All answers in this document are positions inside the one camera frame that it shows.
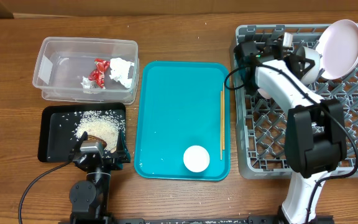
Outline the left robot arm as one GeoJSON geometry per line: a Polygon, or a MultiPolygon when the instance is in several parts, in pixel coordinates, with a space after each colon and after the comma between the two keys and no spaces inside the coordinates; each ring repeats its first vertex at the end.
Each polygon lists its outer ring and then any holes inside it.
{"type": "Polygon", "coordinates": [[[109,187],[111,172],[122,170],[123,164],[131,161],[124,131],[119,131],[117,149],[111,156],[104,155],[101,141],[90,140],[88,133],[83,133],[69,153],[69,159],[86,172],[86,179],[70,189],[70,223],[116,223],[108,212],[109,187]]]}

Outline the white napkin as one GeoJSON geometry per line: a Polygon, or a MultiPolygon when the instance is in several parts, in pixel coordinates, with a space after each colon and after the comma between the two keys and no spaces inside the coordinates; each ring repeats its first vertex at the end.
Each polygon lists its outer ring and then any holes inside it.
{"type": "Polygon", "coordinates": [[[112,58],[109,63],[110,79],[119,82],[124,88],[129,89],[132,86],[132,78],[129,77],[131,67],[134,62],[124,60],[122,58],[112,58]]]}

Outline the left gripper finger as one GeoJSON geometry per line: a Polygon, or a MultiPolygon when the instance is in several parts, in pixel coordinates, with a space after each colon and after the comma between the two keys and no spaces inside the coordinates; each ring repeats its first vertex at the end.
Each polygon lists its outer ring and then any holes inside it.
{"type": "Polygon", "coordinates": [[[82,136],[79,138],[79,140],[74,145],[73,149],[70,151],[70,154],[75,154],[80,151],[80,147],[84,141],[88,140],[88,133],[85,131],[82,136]]]}
{"type": "Polygon", "coordinates": [[[119,131],[116,145],[116,153],[118,154],[121,163],[130,163],[131,155],[126,146],[126,138],[123,130],[119,131]]]}

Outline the white rice pile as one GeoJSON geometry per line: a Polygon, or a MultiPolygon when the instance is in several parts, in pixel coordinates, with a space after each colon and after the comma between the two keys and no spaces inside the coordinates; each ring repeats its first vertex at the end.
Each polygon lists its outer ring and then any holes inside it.
{"type": "Polygon", "coordinates": [[[79,139],[84,132],[103,140],[106,145],[104,153],[114,153],[117,148],[118,134],[125,130],[125,118],[118,111],[84,111],[78,112],[79,122],[75,123],[74,137],[79,139]]]}

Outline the pink plate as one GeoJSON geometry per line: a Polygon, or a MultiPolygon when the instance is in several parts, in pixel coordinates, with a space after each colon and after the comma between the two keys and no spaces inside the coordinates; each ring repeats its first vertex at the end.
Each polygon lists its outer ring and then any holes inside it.
{"type": "Polygon", "coordinates": [[[358,25],[343,19],[321,34],[315,50],[321,54],[322,77],[335,80],[351,73],[358,64],[358,25]]]}

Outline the wooden chopstick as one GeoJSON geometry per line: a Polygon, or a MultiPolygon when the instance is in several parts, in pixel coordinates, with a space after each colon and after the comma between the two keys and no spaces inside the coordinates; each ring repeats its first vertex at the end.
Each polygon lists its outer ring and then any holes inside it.
{"type": "Polygon", "coordinates": [[[222,134],[222,151],[225,150],[225,86],[221,91],[221,134],[222,134]]]}
{"type": "Polygon", "coordinates": [[[220,91],[220,160],[223,159],[223,91],[220,91]]]}

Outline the red snack wrapper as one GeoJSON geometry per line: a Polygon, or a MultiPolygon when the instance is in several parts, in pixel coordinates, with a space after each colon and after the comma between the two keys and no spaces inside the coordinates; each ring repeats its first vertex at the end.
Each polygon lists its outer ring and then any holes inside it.
{"type": "Polygon", "coordinates": [[[94,60],[96,68],[88,76],[88,80],[95,81],[97,86],[104,88],[105,72],[110,66],[110,61],[96,58],[94,60]]]}

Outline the grey bowl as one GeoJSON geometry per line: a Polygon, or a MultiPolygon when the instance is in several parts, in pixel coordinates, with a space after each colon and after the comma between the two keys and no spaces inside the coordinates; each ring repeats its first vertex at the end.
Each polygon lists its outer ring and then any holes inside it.
{"type": "Polygon", "coordinates": [[[320,54],[310,48],[300,47],[295,55],[300,55],[308,59],[312,59],[315,62],[315,66],[306,75],[297,75],[302,84],[309,85],[313,83],[317,78],[320,70],[320,54]]]}

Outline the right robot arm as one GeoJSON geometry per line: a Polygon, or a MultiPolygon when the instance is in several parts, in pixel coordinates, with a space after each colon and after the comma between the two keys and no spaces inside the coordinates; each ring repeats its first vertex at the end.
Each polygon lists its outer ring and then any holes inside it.
{"type": "Polygon", "coordinates": [[[284,152],[292,175],[280,218],[319,223],[315,209],[323,185],[335,178],[333,171],[346,158],[344,109],[339,100],[326,100],[307,88],[317,78],[319,54],[290,52],[292,39],[286,32],[254,47],[252,78],[260,94],[270,96],[287,116],[284,152]]]}

